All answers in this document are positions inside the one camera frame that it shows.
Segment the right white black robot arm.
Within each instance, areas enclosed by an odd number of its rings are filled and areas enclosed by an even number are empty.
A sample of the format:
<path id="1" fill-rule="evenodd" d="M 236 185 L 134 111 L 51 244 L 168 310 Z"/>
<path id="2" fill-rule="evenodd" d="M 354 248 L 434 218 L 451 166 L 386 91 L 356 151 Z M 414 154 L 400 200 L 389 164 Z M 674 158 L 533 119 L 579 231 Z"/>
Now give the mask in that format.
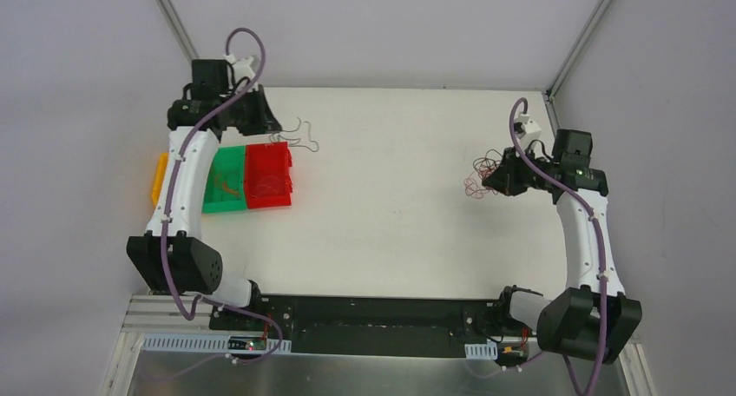
<path id="1" fill-rule="evenodd" d="M 570 358 L 613 363 L 642 318 L 641 303 L 626 296 L 615 270 L 608 236 L 608 181 L 589 166 L 588 132 L 561 129 L 550 154 L 536 156 L 535 133 L 515 129 L 514 146 L 483 185 L 502 195 L 530 189 L 551 195 L 563 229 L 567 286 L 555 299 L 520 287 L 506 287 L 492 314 L 494 327 L 512 335 L 524 327 L 536 333 L 543 351 Z"/>

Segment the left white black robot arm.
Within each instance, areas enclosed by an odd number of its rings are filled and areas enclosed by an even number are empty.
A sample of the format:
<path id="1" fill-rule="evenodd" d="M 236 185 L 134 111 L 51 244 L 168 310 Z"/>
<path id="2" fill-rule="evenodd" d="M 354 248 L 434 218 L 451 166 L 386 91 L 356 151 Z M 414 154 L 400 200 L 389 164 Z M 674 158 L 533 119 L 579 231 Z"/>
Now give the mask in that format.
<path id="1" fill-rule="evenodd" d="M 202 241 L 201 217 L 223 133 L 266 135 L 282 127 L 258 82 L 257 56 L 195 59 L 191 68 L 192 81 L 168 109 L 168 158 L 153 215 L 142 235 L 128 238 L 126 252 L 151 290 L 233 306 L 233 321 L 250 331 L 263 323 L 265 308 L 252 299 L 253 283 L 225 269 L 220 253 Z"/>

